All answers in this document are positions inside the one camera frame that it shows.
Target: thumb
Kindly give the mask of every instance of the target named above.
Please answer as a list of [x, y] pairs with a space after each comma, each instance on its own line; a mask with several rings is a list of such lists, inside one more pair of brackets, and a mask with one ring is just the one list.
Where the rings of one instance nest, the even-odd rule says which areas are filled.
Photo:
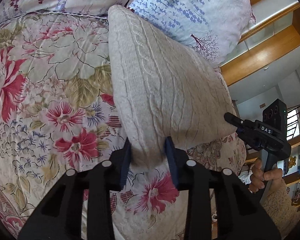
[[283, 175], [282, 169], [273, 169], [271, 171], [267, 171], [264, 174], [265, 180], [271, 180], [271, 179], [281, 179]]

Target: floral bedspread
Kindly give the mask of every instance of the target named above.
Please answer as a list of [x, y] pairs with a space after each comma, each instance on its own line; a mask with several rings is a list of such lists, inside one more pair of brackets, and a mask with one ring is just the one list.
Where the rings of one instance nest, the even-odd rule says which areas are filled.
[[[0, 220], [15, 237], [67, 169], [91, 169], [123, 147], [107, 41], [108, 22], [89, 17], [31, 13], [0, 26]], [[236, 134], [187, 153], [237, 174], [245, 159]], [[174, 188], [167, 163], [131, 168], [110, 201], [116, 239], [183, 239], [187, 192]]]

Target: fuzzy beige sleeve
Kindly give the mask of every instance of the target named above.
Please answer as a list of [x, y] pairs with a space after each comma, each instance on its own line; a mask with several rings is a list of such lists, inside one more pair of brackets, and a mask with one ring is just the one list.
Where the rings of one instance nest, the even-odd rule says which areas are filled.
[[271, 217], [284, 239], [300, 220], [300, 212], [291, 206], [291, 199], [287, 194], [287, 186], [282, 180], [280, 188], [268, 195], [263, 208]]

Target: hand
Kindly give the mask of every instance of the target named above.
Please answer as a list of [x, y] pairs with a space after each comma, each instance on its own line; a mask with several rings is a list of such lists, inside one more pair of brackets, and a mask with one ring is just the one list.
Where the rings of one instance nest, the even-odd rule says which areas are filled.
[[261, 170], [262, 167], [262, 161], [258, 158], [256, 159], [253, 167], [252, 167], [252, 175], [250, 176], [251, 183], [249, 185], [249, 189], [256, 193], [259, 189], [263, 189], [265, 187], [265, 184], [263, 181], [265, 180], [273, 180], [271, 187], [269, 189], [269, 194], [271, 192], [277, 191], [282, 183], [282, 169], [274, 168], [271, 171], [267, 171], [264, 173]]

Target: finger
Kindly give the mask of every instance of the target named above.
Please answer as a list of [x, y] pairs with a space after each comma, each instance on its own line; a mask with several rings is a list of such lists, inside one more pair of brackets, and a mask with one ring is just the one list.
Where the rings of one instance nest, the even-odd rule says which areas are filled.
[[256, 187], [255, 185], [253, 185], [253, 184], [250, 184], [249, 185], [249, 189], [253, 192], [253, 193], [256, 193], [256, 192], [258, 192], [258, 187]]
[[256, 176], [258, 179], [260, 179], [260, 180], [262, 180], [262, 181], [264, 181], [265, 180], [265, 178], [264, 178], [264, 172], [262, 171], [262, 170], [260, 170], [260, 169], [258, 169], [256, 166], [253, 166], [252, 168], [251, 168], [251, 171], [252, 171], [252, 173], [254, 174], [254, 176]]
[[283, 171], [282, 169], [273, 169], [271, 171], [267, 171], [264, 174], [265, 180], [271, 180], [271, 179], [281, 179], [282, 178]]
[[260, 189], [265, 187], [265, 184], [263, 184], [263, 182], [260, 179], [258, 179], [256, 176], [254, 176], [254, 174], [252, 174], [250, 176], [250, 180], [253, 185], [255, 185], [256, 187], [258, 187]]
[[254, 166], [257, 168], [257, 169], [261, 169], [262, 168], [262, 160], [257, 158], [256, 161], [254, 162]]

